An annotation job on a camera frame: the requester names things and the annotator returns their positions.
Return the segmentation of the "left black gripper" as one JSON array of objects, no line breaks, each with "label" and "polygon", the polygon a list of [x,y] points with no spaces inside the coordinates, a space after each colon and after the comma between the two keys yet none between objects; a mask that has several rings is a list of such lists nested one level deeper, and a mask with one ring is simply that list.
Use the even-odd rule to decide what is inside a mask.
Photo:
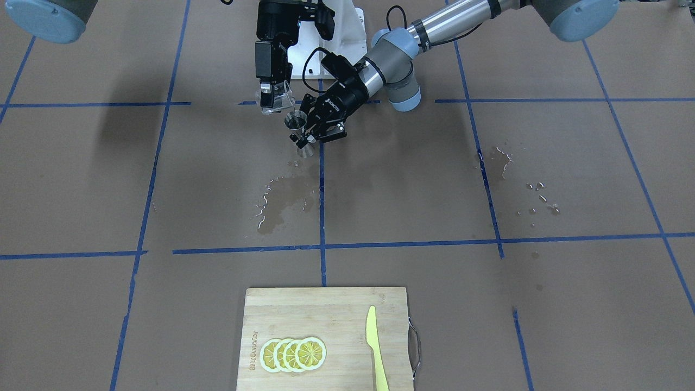
[{"label": "left black gripper", "polygon": [[[325,119],[347,119],[355,113],[369,98],[368,89],[359,76],[349,77],[335,82],[322,96],[305,94],[300,111],[306,115],[307,122],[323,122]],[[342,122],[329,124],[325,128],[299,134],[293,132],[290,140],[298,148],[308,144],[328,143],[347,136]]]}]

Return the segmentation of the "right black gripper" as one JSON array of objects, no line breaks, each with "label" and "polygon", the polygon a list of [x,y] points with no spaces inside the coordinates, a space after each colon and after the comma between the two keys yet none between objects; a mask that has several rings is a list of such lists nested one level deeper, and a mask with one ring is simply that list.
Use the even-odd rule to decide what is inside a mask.
[{"label": "right black gripper", "polygon": [[[323,1],[260,1],[255,42],[255,69],[259,81],[259,104],[275,106],[277,82],[290,83],[292,64],[288,50],[299,38],[301,22],[313,22],[323,40],[332,40],[336,12]],[[273,43],[276,41],[276,52]]]}]

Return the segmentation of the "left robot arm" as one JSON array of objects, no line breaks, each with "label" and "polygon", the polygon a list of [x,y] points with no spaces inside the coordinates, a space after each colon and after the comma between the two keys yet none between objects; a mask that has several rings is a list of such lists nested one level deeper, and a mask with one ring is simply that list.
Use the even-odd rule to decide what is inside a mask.
[{"label": "left robot arm", "polygon": [[306,94],[300,110],[306,123],[293,130],[290,140],[303,149],[346,136],[344,123],[380,89],[398,111],[420,103],[414,59],[436,46],[463,38],[507,10],[532,7],[559,40],[576,42],[603,29],[618,11],[618,1],[457,1],[407,27],[380,30],[372,47],[357,62],[326,54],[322,67],[335,82],[321,96]]}]

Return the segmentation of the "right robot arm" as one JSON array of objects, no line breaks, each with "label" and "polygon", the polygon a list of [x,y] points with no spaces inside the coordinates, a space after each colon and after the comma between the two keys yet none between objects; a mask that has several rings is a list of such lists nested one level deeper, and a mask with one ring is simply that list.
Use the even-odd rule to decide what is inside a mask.
[{"label": "right robot arm", "polygon": [[[97,1],[6,1],[16,25],[45,41],[68,44],[84,33]],[[336,12],[323,1],[260,1],[258,3],[255,72],[258,103],[271,113],[283,110],[289,98],[293,64],[288,51],[298,44],[303,22],[312,22],[323,40],[332,40]]]}]

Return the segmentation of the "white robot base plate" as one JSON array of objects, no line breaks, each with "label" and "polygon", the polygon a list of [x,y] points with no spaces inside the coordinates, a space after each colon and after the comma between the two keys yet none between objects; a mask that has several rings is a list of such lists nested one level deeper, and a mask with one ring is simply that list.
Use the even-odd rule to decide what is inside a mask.
[{"label": "white robot base plate", "polygon": [[316,53],[308,63],[306,72],[303,73],[306,59],[315,47],[323,47],[327,51],[342,55],[349,60],[350,64],[355,64],[367,53],[367,33],[362,8],[355,7],[353,1],[324,1],[324,3],[336,13],[333,18],[335,22],[333,39],[327,41],[321,38],[314,22],[300,22],[298,42],[288,50],[288,62],[293,65],[291,79],[300,81],[303,74],[306,80],[332,77],[320,64],[323,53]]}]

